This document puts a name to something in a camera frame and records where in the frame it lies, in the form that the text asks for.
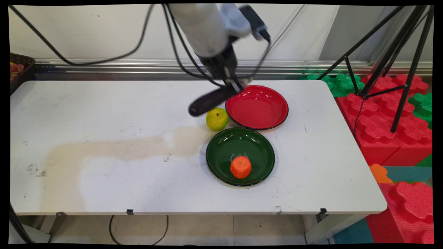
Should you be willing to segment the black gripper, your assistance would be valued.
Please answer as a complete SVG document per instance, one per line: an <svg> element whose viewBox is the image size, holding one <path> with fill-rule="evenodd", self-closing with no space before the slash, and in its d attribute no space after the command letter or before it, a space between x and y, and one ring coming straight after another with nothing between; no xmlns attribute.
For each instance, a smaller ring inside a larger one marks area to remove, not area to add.
<svg viewBox="0 0 443 249"><path fill-rule="evenodd" d="M232 44L228 44L225 49L213 57L198 56L208 73L214 79L221 79L225 86L223 94L235 96L237 92L242 92L248 86L248 82L239 79L235 74L237 68L237 57Z"/></svg>

